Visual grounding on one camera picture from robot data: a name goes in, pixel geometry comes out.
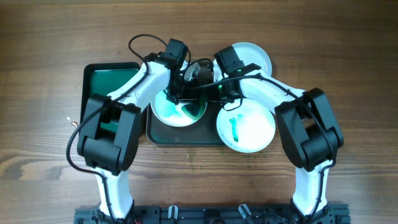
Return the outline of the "white plate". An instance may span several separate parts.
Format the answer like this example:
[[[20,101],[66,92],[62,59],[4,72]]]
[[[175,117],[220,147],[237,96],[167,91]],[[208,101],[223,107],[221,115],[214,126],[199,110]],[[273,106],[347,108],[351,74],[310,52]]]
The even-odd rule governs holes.
[[[234,49],[244,65],[254,63],[260,66],[268,76],[272,76],[272,62],[267,53],[258,45],[250,42],[238,42],[221,50]]]
[[[216,130],[221,140],[231,149],[253,153],[263,150],[271,143],[276,126],[272,113],[266,107],[244,98],[220,109]]]
[[[195,76],[199,69],[198,62],[190,65],[184,61],[182,71],[180,74],[184,78],[185,86],[188,87],[189,81],[192,78],[189,75]],[[156,94],[155,98],[150,102],[152,112],[155,117],[166,125],[173,127],[185,127],[196,123],[204,114],[208,107],[205,97],[200,93],[198,101],[173,104],[166,99],[166,90],[162,90]]]

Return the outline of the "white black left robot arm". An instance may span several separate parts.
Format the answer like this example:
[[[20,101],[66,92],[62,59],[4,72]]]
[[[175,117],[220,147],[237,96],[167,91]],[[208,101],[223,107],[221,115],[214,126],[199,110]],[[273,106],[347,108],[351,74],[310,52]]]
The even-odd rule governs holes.
[[[86,172],[94,174],[101,197],[94,220],[100,223],[133,223],[134,199],[127,170],[138,148],[141,114],[155,96],[172,90],[180,71],[188,67],[186,53],[151,53],[127,77],[109,77],[112,89],[95,92],[86,101],[83,119],[74,132],[77,153],[85,159]]]

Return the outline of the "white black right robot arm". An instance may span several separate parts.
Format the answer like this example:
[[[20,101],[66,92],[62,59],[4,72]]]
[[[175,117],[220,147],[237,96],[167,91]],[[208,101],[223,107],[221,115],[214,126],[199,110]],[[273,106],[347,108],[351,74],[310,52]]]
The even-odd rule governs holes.
[[[224,112],[238,112],[254,103],[275,115],[269,122],[279,129],[284,152],[296,167],[296,188],[292,201],[306,220],[320,215],[327,201],[326,181],[336,164],[343,133],[325,93],[288,86],[250,64],[207,85],[220,93]]]

